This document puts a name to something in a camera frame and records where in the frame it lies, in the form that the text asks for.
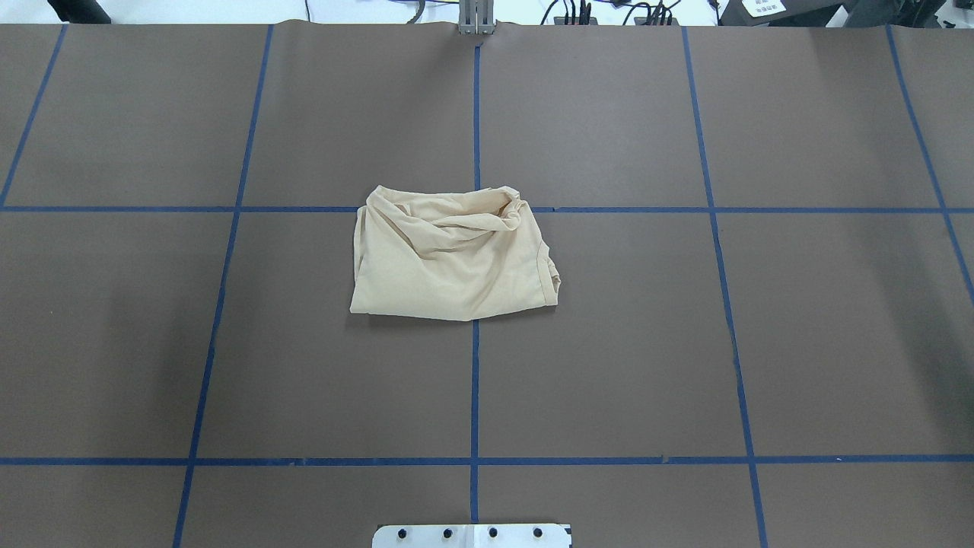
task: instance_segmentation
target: folded beige cloth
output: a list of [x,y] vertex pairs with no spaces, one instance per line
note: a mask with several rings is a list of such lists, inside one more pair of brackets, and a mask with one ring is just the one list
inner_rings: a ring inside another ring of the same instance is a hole
[[377,187],[358,209],[352,312],[474,320],[558,304],[561,280],[513,188]]

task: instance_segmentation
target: white metal plate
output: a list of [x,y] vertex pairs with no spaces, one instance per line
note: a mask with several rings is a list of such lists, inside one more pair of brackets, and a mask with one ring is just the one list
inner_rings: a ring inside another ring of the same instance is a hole
[[571,548],[571,531],[559,524],[384,526],[372,548]]

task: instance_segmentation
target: horizontal blue line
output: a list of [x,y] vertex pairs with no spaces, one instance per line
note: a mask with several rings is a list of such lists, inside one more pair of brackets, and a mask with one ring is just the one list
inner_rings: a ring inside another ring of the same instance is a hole
[[[0,457],[0,466],[186,466],[186,458]],[[196,466],[701,466],[748,464],[747,456],[487,456],[458,457],[285,457],[197,458]],[[882,462],[974,462],[974,454],[813,454],[755,456],[756,464],[842,464]]]
[[[746,208],[746,207],[532,207],[537,214],[859,214],[859,215],[940,215],[939,208]],[[353,214],[358,206],[2,206],[10,213],[283,213]],[[947,208],[954,215],[974,214],[974,208]]]

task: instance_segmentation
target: towel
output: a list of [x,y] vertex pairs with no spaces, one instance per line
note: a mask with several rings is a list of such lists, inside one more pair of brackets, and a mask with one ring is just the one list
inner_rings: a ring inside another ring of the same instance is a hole
[[558,304],[561,278],[513,188],[377,187],[358,209],[351,311],[468,321]]

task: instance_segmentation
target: gray table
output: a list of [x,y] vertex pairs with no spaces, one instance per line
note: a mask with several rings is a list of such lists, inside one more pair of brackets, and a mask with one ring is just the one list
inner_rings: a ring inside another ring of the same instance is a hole
[[[971,545],[974,34],[455,32],[0,27],[0,542]],[[376,184],[561,304],[350,315]]]

